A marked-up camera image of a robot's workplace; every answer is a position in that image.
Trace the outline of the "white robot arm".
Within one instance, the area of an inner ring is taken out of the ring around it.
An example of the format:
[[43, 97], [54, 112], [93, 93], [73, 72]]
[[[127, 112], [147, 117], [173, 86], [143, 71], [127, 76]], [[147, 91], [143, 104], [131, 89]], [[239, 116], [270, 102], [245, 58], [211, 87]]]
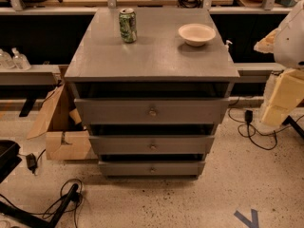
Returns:
[[278, 129], [304, 99], [304, 1], [299, 1], [275, 32], [275, 61], [286, 67], [271, 75], [259, 111], [260, 123]]

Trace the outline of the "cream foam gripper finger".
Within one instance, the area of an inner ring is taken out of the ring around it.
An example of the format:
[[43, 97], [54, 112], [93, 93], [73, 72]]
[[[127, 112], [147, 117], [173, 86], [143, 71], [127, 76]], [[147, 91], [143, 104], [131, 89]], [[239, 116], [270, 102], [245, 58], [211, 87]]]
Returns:
[[304, 71], [286, 69], [281, 73], [273, 72], [266, 83], [263, 97], [260, 122], [269, 127], [279, 127], [304, 100]]

